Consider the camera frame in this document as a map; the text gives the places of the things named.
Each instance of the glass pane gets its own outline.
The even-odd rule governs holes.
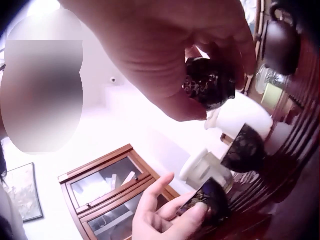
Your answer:
[[[83,206],[115,190],[140,174],[141,172],[131,160],[125,157],[98,172],[72,183],[71,187],[79,206]]]
[[[123,240],[132,234],[132,219],[142,193],[88,222],[98,240]],[[168,201],[159,195],[157,209]]]

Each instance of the framed picture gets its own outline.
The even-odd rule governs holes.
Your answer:
[[[43,218],[33,163],[8,171],[3,188],[17,206],[23,222]]]

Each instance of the fingernail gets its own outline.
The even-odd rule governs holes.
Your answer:
[[[208,206],[202,202],[198,202],[190,211],[195,221],[201,221],[208,211]]]

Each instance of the hand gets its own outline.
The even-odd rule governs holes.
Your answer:
[[[177,121],[205,120],[182,89],[185,49],[197,45],[228,64],[236,87],[255,68],[255,46],[239,0],[60,0],[99,38],[126,78]]]
[[[156,211],[157,197],[172,179],[172,173],[162,176],[144,191],[133,218],[132,240],[186,240],[200,227],[207,213],[204,203],[176,217],[176,211],[192,193],[181,195]]]

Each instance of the white container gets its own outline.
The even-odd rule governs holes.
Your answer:
[[[235,139],[245,123],[264,140],[270,132],[273,120],[262,106],[236,91],[234,99],[229,99],[220,108],[211,111],[204,128],[220,128],[224,134]]]
[[[234,183],[233,176],[231,171],[220,163],[221,159],[204,148],[189,157],[180,171],[179,178],[197,190],[208,178],[213,177],[227,193]]]

